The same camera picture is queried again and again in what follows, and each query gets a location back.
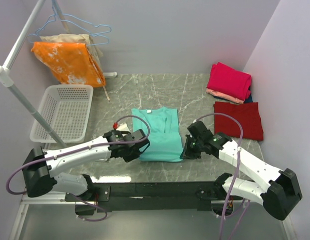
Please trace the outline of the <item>teal t shirt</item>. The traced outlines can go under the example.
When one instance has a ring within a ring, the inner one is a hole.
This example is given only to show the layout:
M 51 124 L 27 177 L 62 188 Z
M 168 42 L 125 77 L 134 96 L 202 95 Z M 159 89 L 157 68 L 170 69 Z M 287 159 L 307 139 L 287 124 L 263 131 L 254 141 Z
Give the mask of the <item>teal t shirt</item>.
M 142 118 L 150 128 L 148 148 L 143 147 L 139 160 L 143 162 L 181 162 L 183 152 L 179 134 L 178 111 L 175 108 L 131 109 L 134 116 Z

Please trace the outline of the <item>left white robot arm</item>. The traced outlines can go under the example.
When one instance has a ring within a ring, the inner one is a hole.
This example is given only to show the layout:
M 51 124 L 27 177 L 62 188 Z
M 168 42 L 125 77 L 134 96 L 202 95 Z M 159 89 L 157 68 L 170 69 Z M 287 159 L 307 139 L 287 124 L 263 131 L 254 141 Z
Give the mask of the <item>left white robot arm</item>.
M 123 158 L 128 163 L 137 159 L 149 145 L 148 136 L 139 129 L 135 132 L 111 130 L 92 141 L 60 150 L 33 149 L 22 170 L 27 195 L 36 198 L 53 191 L 89 201 L 97 193 L 91 177 L 69 174 L 69 169 L 110 158 Z

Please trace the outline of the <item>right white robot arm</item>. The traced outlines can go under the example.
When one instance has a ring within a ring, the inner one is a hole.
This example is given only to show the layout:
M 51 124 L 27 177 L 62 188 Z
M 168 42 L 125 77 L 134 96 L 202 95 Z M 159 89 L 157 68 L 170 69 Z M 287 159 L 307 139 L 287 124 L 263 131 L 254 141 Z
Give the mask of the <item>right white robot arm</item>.
M 237 142 L 222 132 L 213 134 L 202 121 L 188 127 L 189 134 L 181 154 L 182 159 L 199 159 L 202 153 L 213 155 L 248 176 L 249 180 L 223 173 L 210 190 L 198 190 L 201 198 L 224 200 L 238 196 L 256 202 L 275 219 L 283 221 L 301 201 L 302 193 L 294 171 L 269 165 L 239 147 Z

